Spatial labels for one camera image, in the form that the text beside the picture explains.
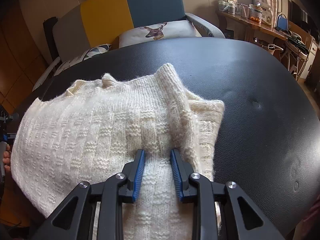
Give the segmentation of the person's left hand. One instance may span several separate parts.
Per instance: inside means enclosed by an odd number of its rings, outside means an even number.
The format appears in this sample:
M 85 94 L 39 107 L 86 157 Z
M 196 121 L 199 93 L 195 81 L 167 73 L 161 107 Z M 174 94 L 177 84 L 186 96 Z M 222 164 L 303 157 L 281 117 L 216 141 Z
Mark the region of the person's left hand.
M 10 145 L 6 144 L 6 149 L 3 152 L 3 164 L 6 173 L 11 172 L 11 148 Z

